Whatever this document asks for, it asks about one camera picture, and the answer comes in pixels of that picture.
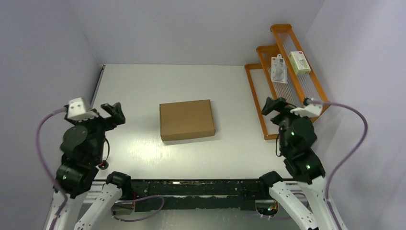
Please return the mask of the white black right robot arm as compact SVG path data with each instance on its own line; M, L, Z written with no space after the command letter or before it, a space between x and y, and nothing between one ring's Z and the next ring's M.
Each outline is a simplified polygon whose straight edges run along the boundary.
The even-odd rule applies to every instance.
M323 107L309 98L303 107L296 107L284 98L268 97L262 115L276 111L271 122L278 126L278 146L288 173L305 195L307 208L291 192L275 171L262 175L258 186L263 198L273 198L302 230L345 230L347 227L336 214L336 206L327 195L327 178L320 159L311 149L317 140L312 118L321 115Z

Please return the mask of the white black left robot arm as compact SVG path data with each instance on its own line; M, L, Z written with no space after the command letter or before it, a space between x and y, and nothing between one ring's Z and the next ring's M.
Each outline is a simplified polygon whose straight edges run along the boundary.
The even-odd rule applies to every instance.
M78 222L75 221L97 173L109 166L103 159L104 145L109 144L105 133L125 123L120 102L114 105L104 103L101 108L110 116L102 117L87 102L77 98L47 115L37 128L37 153L54 189L54 204L47 224L50 230L91 230L99 225L101 217L116 201L135 197L131 177L113 172L107 176L101 194L90 209ZM73 126L62 137L61 165L52 174L42 155L39 138L45 121L60 113L65 113L64 119Z

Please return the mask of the brown cardboard box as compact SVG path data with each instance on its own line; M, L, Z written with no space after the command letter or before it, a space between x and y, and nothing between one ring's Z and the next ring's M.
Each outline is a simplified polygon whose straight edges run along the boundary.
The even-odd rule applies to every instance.
M212 137L216 133L210 100L196 100L159 105L162 141Z

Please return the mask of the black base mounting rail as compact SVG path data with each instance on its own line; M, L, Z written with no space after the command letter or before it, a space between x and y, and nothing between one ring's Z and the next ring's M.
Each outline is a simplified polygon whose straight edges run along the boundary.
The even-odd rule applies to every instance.
M259 179L132 180L136 212L163 210L256 210L257 201L270 201Z

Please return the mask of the orange wooden tiered rack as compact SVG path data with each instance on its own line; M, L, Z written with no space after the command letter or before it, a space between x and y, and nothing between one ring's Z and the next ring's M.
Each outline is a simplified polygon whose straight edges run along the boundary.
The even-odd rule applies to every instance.
M274 24L270 31L275 44L258 46L259 62L244 66L265 140L277 138L277 127L269 121L275 113L261 113L267 97L283 97L295 106L301 106L305 98L327 100L292 26Z

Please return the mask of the white green product box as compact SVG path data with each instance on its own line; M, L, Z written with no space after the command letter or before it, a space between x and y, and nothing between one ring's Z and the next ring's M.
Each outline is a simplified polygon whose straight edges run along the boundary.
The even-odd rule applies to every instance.
M311 72L311 67L307 62L303 51L291 51L288 58L295 75L304 75Z

